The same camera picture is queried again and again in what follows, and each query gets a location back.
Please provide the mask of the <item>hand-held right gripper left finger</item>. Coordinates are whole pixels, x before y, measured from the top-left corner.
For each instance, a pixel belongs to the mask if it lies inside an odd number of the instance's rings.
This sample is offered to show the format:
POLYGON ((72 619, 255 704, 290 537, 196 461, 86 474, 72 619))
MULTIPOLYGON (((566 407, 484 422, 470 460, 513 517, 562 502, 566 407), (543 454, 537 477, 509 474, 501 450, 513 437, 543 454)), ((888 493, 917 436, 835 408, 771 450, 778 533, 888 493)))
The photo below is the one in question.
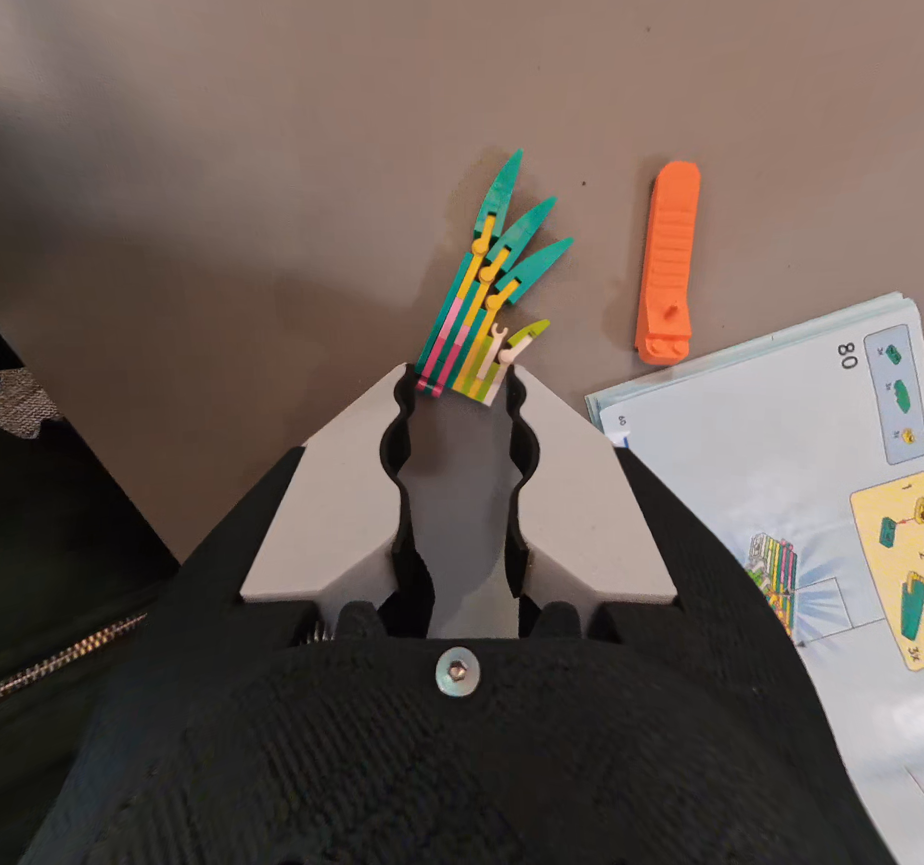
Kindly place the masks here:
POLYGON ((241 586, 246 603, 308 601, 332 628, 345 605, 367 602, 393 636, 426 637, 434 586, 400 478, 417 380, 399 364, 302 443, 241 586))

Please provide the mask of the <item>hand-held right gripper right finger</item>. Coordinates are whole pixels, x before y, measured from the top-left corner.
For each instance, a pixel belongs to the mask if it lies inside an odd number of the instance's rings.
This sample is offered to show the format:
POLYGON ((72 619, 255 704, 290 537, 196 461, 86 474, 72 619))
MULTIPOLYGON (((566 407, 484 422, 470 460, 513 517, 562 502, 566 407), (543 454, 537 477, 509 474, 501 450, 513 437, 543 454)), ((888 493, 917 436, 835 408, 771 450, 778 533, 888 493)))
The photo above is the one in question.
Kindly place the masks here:
POLYGON ((615 447, 527 369, 505 379, 509 499, 504 571, 518 635, 542 609, 567 603, 587 633, 607 604, 671 605, 676 586, 615 447))

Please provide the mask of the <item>teal yellow pink lego wing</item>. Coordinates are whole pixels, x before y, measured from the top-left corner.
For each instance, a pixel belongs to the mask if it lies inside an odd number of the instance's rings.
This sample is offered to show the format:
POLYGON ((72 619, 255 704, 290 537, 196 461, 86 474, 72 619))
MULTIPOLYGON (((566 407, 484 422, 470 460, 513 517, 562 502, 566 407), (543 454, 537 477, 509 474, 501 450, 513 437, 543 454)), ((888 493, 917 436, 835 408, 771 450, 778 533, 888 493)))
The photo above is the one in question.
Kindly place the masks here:
POLYGON ((452 391, 489 407, 510 369, 497 356, 510 333, 499 322, 571 250, 564 238, 532 252, 527 247, 556 205, 547 198, 508 220, 523 150, 506 160, 480 204, 468 251, 415 365, 416 389, 429 397, 452 391))

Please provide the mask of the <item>lego instruction booklet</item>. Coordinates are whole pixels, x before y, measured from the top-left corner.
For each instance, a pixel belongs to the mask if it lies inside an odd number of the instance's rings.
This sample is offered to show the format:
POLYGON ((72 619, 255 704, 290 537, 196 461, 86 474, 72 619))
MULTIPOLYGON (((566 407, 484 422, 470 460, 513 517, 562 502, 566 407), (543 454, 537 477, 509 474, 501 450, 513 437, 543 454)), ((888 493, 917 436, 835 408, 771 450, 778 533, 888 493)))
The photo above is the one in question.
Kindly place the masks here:
POLYGON ((891 293, 586 398, 761 589, 899 863, 923 860, 922 378, 891 293))

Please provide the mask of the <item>lime lego leaf piece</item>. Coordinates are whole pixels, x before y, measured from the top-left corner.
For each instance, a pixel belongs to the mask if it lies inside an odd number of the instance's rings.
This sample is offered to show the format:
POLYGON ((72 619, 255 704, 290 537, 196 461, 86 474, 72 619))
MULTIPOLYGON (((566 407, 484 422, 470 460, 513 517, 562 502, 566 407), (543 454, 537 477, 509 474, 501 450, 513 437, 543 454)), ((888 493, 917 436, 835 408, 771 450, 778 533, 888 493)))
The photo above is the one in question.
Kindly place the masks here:
POLYGON ((542 319, 516 332, 505 341, 505 345, 499 351, 497 356, 498 364, 509 367, 549 326, 550 320, 542 319))

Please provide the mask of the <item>person's dark green clothing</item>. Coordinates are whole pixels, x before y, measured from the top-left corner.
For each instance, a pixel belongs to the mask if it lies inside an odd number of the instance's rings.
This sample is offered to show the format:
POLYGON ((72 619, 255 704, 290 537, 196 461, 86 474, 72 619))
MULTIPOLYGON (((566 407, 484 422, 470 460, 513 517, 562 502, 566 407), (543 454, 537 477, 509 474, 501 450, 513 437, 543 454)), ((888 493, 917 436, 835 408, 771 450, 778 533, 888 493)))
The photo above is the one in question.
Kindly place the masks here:
MULTIPOLYGON (((1 371, 18 367, 2 339, 1 371)), ((65 417, 32 441, 1 431, 2 863, 29 847, 179 566, 65 417)))

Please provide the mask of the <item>orange brick separator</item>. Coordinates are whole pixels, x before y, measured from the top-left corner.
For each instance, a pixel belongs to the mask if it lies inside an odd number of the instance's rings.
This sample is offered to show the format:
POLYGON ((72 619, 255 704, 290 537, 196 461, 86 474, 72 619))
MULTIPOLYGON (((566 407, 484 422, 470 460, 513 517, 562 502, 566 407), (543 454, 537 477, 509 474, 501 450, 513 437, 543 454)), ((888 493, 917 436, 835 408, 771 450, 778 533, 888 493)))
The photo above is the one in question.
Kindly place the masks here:
POLYGON ((701 176, 691 162, 668 163, 652 188, 635 349, 643 363, 667 367, 689 353, 688 287, 701 176))

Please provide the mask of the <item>grey knitted cloth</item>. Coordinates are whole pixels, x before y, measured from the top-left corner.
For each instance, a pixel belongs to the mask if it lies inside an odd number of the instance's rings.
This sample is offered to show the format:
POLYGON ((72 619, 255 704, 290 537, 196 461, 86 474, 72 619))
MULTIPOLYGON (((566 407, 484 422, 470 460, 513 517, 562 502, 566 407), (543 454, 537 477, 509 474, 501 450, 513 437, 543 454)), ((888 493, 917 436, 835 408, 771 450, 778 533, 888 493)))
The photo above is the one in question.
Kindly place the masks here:
POLYGON ((39 437, 45 422, 64 417, 32 373, 24 368, 1 371, 1 430, 18 439, 39 437))

